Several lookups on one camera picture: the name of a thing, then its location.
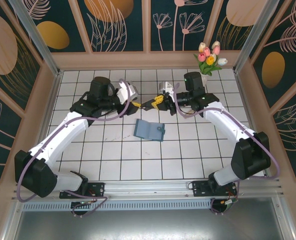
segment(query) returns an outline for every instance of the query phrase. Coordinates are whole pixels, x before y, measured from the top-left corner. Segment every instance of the vent slot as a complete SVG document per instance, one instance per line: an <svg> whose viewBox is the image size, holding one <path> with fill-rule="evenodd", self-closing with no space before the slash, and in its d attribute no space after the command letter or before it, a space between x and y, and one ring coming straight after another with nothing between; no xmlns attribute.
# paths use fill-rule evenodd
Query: vent slot
<svg viewBox="0 0 296 240"><path fill-rule="evenodd" d="M98 208L98 211L209 209L210 201L210 199L107 201ZM99 203L79 206L76 211L94 209ZM71 211L71 204L70 201L28 202L23 206L23 212Z"/></svg>

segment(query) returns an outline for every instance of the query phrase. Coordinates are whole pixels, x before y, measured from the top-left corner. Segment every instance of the blue notebook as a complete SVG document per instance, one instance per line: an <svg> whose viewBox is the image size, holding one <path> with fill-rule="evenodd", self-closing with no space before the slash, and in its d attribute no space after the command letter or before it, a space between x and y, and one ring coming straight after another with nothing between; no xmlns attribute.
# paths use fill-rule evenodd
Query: blue notebook
<svg viewBox="0 0 296 240"><path fill-rule="evenodd" d="M148 122L145 120L137 119L134 136L151 141L163 141L165 133L164 123Z"/></svg>

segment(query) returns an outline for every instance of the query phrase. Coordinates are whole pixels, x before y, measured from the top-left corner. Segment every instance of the white tulip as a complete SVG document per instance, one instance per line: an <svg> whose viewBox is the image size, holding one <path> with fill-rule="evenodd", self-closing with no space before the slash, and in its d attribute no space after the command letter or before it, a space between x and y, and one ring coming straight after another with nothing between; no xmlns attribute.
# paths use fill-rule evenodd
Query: white tulip
<svg viewBox="0 0 296 240"><path fill-rule="evenodd" d="M220 46L220 42L219 41L215 41L213 44L212 44L212 49L215 48L215 46Z"/></svg>
<svg viewBox="0 0 296 240"><path fill-rule="evenodd" d="M199 45L199 52L203 53L204 48L206 47L206 44L204 42L200 43Z"/></svg>
<svg viewBox="0 0 296 240"><path fill-rule="evenodd" d="M226 58L219 58L219 60L218 60L218 64L220 66L224 66L227 63L228 63L228 60Z"/></svg>
<svg viewBox="0 0 296 240"><path fill-rule="evenodd" d="M211 54L210 56L212 56L213 58L214 58L214 61L216 61L217 60L217 56L213 53L213 54Z"/></svg>

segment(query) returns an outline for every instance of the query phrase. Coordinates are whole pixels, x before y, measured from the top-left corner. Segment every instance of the pink tulip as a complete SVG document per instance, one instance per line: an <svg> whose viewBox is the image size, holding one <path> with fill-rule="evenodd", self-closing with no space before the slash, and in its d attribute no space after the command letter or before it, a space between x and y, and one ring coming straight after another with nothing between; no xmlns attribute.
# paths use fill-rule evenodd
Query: pink tulip
<svg viewBox="0 0 296 240"><path fill-rule="evenodd" d="M210 56L211 54L210 49L208 47L204 48L203 52L206 55L206 57Z"/></svg>
<svg viewBox="0 0 296 240"><path fill-rule="evenodd" d="M204 62L206 60L206 55L204 54L204 52L202 52L198 55L198 60L200 62Z"/></svg>
<svg viewBox="0 0 296 240"><path fill-rule="evenodd" d="M212 53L215 54L215 55L219 55L219 53L220 53L220 46L216 45L214 47L214 49L212 50Z"/></svg>

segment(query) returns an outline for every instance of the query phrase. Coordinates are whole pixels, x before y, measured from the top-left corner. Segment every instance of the flower bouquet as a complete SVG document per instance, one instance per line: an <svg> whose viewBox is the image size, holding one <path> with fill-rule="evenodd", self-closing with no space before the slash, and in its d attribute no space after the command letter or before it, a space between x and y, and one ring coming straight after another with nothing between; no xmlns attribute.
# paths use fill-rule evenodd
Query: flower bouquet
<svg viewBox="0 0 296 240"><path fill-rule="evenodd" d="M227 64L226 58L219 58L220 42L215 41L212 44L212 53L204 42L199 45L199 55L194 54L199 62L199 68L202 76L203 86L207 81L207 75L212 76L212 71L221 70L219 66Z"/></svg>

